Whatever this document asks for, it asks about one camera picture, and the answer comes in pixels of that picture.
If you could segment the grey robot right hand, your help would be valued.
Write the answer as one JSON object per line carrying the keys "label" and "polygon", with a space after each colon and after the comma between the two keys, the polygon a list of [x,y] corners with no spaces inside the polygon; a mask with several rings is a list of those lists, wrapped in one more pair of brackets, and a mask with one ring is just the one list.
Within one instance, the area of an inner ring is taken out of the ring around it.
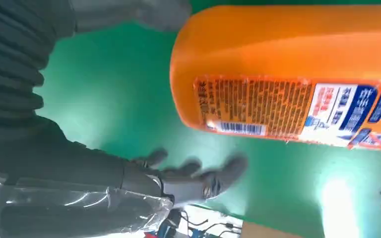
{"label": "grey robot right hand", "polygon": [[158,170],[163,148],[128,160],[66,138],[37,115],[34,88],[58,40],[125,22],[180,30],[188,0],[0,0],[0,238],[80,238],[159,227],[171,209],[218,197],[248,168],[232,154]]}

